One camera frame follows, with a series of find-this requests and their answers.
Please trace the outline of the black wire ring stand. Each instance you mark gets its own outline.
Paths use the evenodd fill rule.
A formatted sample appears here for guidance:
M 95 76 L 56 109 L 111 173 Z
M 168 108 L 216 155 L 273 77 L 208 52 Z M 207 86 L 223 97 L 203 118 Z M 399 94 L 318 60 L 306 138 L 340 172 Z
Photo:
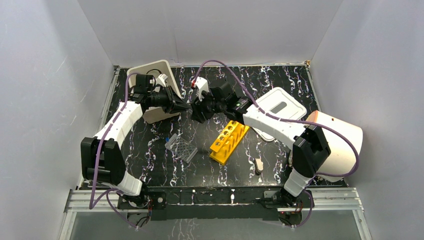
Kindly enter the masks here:
M 151 73 L 152 73 L 152 72 L 158 73 L 159 75 L 161 75 L 161 74 L 162 74 L 162 71 L 161 71 L 161 70 L 159 70 L 159 69 L 157 69 L 157 68 L 153 68 L 153 69 L 148 70 L 148 71 L 146 72 L 146 75 L 151 75 Z

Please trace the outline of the white bin lid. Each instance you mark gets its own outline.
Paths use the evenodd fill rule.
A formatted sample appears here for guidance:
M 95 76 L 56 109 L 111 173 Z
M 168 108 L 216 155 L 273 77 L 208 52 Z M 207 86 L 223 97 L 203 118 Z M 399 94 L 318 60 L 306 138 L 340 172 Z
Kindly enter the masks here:
M 259 97 L 256 103 L 265 111 L 282 119 L 301 120 L 307 114 L 306 108 L 281 87 L 274 87 Z M 291 147 L 294 136 L 300 134 L 299 130 L 298 124 L 286 122 L 285 139 L 281 142 Z

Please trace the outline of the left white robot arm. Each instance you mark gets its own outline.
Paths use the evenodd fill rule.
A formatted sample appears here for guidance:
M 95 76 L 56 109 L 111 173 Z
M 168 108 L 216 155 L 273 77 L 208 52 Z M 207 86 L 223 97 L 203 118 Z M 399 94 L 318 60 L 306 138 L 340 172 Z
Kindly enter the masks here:
M 130 196 L 137 208 L 149 203 L 149 194 L 143 191 L 143 182 L 127 171 L 121 146 L 133 125 L 150 108 L 159 108 L 166 114 L 178 114 L 191 107 L 171 86 L 148 74 L 131 73 L 135 83 L 128 83 L 125 99 L 109 122 L 93 137 L 85 137 L 80 144 L 81 171 L 85 180 L 104 184 Z

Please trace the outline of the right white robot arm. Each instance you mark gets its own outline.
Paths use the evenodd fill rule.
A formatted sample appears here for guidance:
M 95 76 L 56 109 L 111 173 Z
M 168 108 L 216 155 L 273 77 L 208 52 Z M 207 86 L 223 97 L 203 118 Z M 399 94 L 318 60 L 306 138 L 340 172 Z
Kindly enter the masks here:
M 237 96 L 226 80 L 210 88 L 206 79 L 198 77 L 191 87 L 197 90 L 191 102 L 193 120 L 204 123 L 215 114 L 223 113 L 229 120 L 269 134 L 291 149 L 293 169 L 283 185 L 281 199 L 286 206 L 295 207 L 302 199 L 301 193 L 331 154 L 323 129 L 296 119 L 283 121 L 270 111 L 261 111 L 260 107 L 268 103 L 267 97 L 276 89 L 254 104 L 246 96 Z

